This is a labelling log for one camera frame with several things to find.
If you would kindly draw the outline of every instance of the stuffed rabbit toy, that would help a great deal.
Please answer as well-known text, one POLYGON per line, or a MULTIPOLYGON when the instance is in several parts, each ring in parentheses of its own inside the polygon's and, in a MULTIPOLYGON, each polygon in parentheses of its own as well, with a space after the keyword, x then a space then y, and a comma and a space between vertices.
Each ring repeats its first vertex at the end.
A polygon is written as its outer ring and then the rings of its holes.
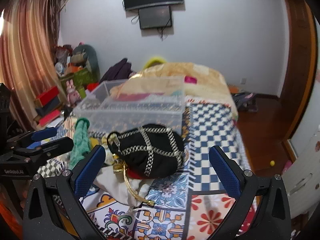
POLYGON ((79 92, 76 90, 76 87, 73 85, 73 80, 67 81, 67 99, 69 102, 69 106, 75 107, 77 103, 81 101, 81 96, 79 92))

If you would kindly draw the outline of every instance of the white door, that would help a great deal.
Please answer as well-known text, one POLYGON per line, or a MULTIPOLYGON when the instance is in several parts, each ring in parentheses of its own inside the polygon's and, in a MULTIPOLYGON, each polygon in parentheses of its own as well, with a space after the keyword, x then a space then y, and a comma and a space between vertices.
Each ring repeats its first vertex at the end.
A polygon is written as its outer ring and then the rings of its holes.
POLYGON ((291 218, 305 213, 320 200, 320 131, 282 175, 287 191, 291 218))

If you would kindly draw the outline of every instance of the green cloth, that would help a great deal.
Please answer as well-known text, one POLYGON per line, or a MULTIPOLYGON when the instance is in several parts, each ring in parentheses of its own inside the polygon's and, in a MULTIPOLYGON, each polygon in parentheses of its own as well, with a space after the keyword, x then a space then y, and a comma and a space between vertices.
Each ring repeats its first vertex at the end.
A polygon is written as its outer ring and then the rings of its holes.
POLYGON ((91 142, 88 137, 90 122, 82 117, 76 122, 76 130, 73 136, 73 149, 70 153, 69 168, 73 169, 79 160, 84 159, 91 151, 91 142))

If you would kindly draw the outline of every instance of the orange object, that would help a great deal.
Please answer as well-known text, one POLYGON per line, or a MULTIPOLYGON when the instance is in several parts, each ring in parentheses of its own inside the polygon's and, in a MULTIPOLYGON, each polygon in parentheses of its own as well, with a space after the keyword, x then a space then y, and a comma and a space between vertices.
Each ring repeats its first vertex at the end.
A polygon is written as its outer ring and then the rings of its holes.
POLYGON ((234 85, 228 85, 228 88, 230 90, 230 93, 236 94, 239 93, 240 89, 234 85))
POLYGON ((69 67, 67 67, 66 71, 64 72, 64 75, 68 75, 70 73, 76 73, 78 72, 79 70, 83 69, 82 67, 77 67, 77 66, 74 66, 72 63, 69 63, 69 67))
POLYGON ((18 224, 10 210, 8 210, 0 201, 0 213, 4 219, 4 221, 8 224, 12 232, 22 240, 22 226, 18 224))

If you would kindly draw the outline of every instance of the bed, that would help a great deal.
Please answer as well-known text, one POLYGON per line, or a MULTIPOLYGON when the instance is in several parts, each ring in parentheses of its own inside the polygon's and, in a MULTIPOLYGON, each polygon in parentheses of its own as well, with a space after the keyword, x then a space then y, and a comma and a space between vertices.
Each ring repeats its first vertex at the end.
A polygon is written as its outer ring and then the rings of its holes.
MULTIPOLYGON (((196 84, 185 83, 186 110, 182 120, 182 136, 189 141, 185 148, 185 163, 173 175, 154 180, 146 199, 155 201, 155 206, 142 206, 134 214, 128 212, 128 206, 93 185, 80 201, 106 237, 136 240, 207 239, 235 202, 225 194, 211 167, 208 149, 219 145, 242 169, 250 169, 241 134, 236 128, 236 106, 219 72, 193 63, 166 63, 143 70, 135 78, 174 75, 197 80, 196 84)), ((137 88, 124 85, 119 89, 129 93, 137 88)), ((70 132, 73 124, 62 125, 56 138, 70 132)), ((99 139, 99 133, 90 134, 99 139)), ((248 229, 255 209, 253 203, 239 234, 248 229)))

